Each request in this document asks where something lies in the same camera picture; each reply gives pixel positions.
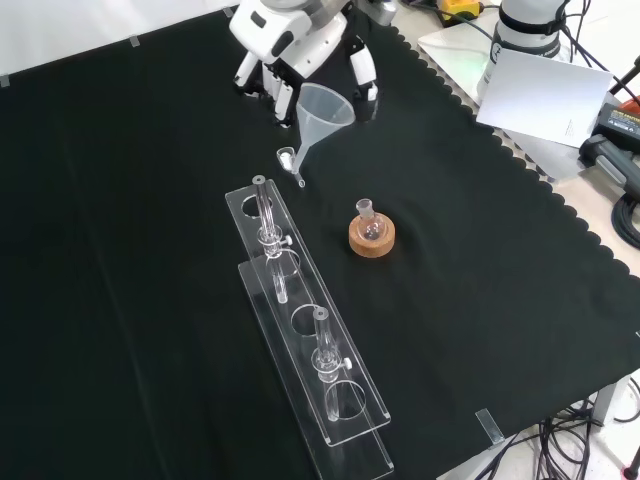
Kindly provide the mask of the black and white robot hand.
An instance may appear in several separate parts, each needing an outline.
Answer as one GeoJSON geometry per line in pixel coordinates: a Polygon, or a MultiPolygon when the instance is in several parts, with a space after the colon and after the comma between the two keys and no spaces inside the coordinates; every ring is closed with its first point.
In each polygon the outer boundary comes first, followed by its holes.
{"type": "Polygon", "coordinates": [[[368,121],[378,107],[375,63],[354,30],[355,11],[388,26],[394,1],[241,1],[230,31],[246,49],[234,77],[237,90],[267,99],[275,122],[292,123],[301,85],[342,48],[355,79],[356,118],[368,121]]]}

